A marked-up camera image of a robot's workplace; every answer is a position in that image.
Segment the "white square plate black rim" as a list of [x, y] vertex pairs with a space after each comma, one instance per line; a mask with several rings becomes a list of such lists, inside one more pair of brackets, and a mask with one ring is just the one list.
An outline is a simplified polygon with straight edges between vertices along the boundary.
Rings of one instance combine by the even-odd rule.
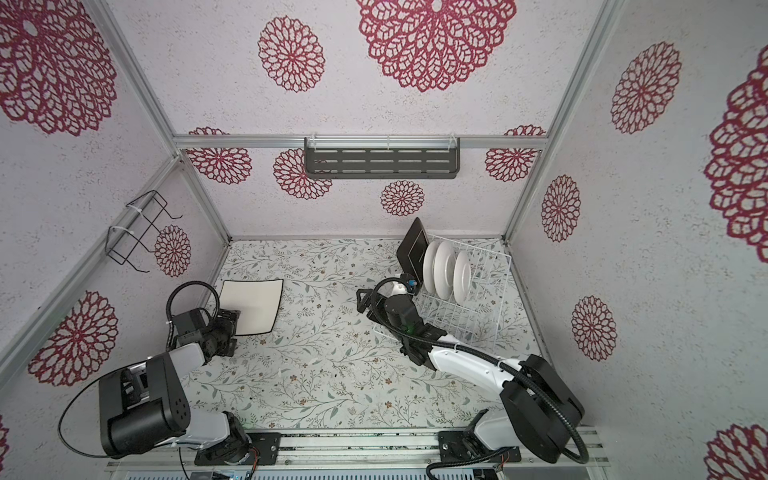
[[236, 336], [271, 333], [277, 321], [283, 294], [283, 279], [225, 280], [220, 293], [220, 306], [237, 311]]

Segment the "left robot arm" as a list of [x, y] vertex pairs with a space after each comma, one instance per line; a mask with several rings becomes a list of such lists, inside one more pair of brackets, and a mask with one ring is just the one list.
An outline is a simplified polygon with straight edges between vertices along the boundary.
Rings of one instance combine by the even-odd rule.
[[231, 357], [240, 312], [211, 317], [197, 308], [171, 318], [168, 351], [106, 375], [98, 382], [100, 441], [113, 459], [161, 446], [197, 450], [200, 466], [238, 464], [253, 443], [236, 416], [191, 406], [182, 379], [215, 357]]

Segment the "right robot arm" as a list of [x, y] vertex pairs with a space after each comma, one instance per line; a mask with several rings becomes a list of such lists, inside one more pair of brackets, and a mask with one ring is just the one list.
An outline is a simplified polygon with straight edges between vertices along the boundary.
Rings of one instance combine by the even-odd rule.
[[463, 379], [502, 404], [499, 411], [480, 411], [462, 432], [441, 433], [441, 459], [427, 466], [427, 476], [441, 468], [517, 460], [521, 449], [549, 464], [561, 458], [587, 464], [589, 450], [578, 431], [584, 408], [554, 368], [535, 354], [493, 356], [425, 322], [414, 287], [412, 280], [385, 278], [357, 290], [356, 308], [399, 341], [413, 364]]

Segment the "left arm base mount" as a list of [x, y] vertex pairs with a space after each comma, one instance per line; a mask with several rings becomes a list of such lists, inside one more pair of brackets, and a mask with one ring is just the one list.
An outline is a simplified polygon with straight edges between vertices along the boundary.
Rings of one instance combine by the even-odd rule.
[[236, 433], [214, 446], [198, 451], [194, 465], [275, 465], [281, 439], [280, 433]]

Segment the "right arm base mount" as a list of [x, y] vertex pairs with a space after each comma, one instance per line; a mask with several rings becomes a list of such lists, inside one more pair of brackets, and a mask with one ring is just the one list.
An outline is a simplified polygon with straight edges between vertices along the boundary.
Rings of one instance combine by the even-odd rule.
[[468, 431], [439, 431], [437, 439], [440, 460], [446, 463], [463, 462], [466, 465], [471, 465], [490, 462], [501, 464], [517, 463], [522, 460], [520, 449], [517, 446], [492, 450], [485, 447], [474, 434]]

